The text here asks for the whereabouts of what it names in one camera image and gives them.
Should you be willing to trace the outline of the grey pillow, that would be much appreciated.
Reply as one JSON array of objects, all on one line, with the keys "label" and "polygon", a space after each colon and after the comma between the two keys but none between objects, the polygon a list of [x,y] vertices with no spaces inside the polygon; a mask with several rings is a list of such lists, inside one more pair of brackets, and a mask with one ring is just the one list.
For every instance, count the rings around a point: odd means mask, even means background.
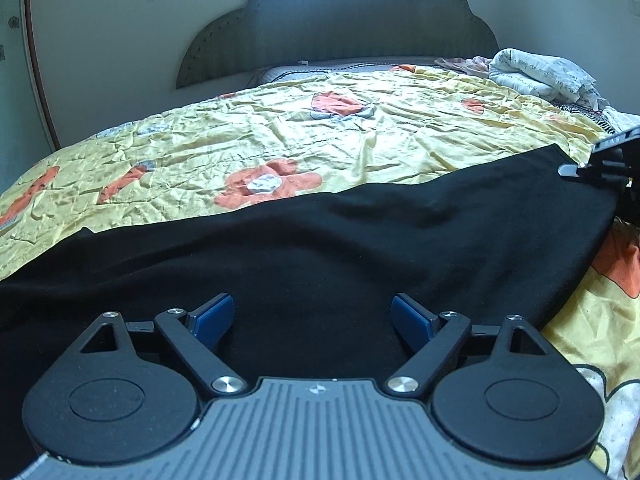
[{"label": "grey pillow", "polygon": [[343,58],[320,62],[298,61],[293,65],[279,65],[260,68],[250,78],[246,88],[255,88],[281,80],[301,80],[314,75],[333,73],[373,73],[391,70],[399,65],[436,67],[435,58],[418,56],[378,56],[377,58]]}]

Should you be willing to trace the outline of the black pants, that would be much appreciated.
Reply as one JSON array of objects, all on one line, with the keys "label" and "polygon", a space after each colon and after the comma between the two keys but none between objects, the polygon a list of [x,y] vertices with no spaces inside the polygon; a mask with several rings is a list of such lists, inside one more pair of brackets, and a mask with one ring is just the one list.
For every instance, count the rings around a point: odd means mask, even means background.
[{"label": "black pants", "polygon": [[226,292],[221,356],[242,377],[386,378],[404,358],[404,292],[478,324],[542,327],[585,276],[614,219],[610,188],[563,180],[550,145],[415,185],[366,184],[202,218],[81,230],[1,284],[1,474],[35,457],[29,388],[99,314],[147,321]]}]

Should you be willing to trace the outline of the crumpled white patterned cloth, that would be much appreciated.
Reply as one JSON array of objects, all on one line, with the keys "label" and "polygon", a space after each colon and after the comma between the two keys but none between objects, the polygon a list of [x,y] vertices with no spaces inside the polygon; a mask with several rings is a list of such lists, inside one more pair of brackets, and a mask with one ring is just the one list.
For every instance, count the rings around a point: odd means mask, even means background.
[{"label": "crumpled white patterned cloth", "polygon": [[488,78],[523,96],[581,106],[603,115],[615,132],[639,125],[638,115],[622,113],[612,107],[598,90],[593,76],[567,58],[503,49],[493,58],[436,58],[435,64]]}]

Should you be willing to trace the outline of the yellow floral bed quilt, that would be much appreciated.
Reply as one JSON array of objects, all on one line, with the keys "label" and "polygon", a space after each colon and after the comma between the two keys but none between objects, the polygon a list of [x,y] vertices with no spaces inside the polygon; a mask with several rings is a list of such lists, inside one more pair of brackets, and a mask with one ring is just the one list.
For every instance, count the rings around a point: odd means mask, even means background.
[{"label": "yellow floral bed quilt", "polygon": [[[601,114],[423,66],[232,92],[96,133],[25,171],[1,195],[1,284],[81,230],[216,216],[366,184],[423,184],[550,145],[566,162],[584,162],[613,132]],[[615,209],[585,276],[537,328],[604,404],[593,463],[612,479],[637,478],[637,221]]]}]

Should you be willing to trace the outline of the glass sliding wardrobe door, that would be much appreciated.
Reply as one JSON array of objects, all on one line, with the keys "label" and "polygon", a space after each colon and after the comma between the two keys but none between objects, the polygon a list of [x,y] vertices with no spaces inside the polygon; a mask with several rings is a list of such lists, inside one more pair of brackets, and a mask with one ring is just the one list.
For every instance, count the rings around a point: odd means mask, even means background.
[{"label": "glass sliding wardrobe door", "polygon": [[34,0],[1,0],[1,188],[61,148],[36,43]]}]

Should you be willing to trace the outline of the dark padded headboard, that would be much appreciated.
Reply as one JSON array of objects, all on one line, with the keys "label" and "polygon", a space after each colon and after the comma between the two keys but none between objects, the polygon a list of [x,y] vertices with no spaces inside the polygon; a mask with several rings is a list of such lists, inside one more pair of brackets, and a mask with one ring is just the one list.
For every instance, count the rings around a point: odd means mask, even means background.
[{"label": "dark padded headboard", "polygon": [[491,58],[498,50],[468,0],[247,0],[195,36],[176,86],[299,61]]}]

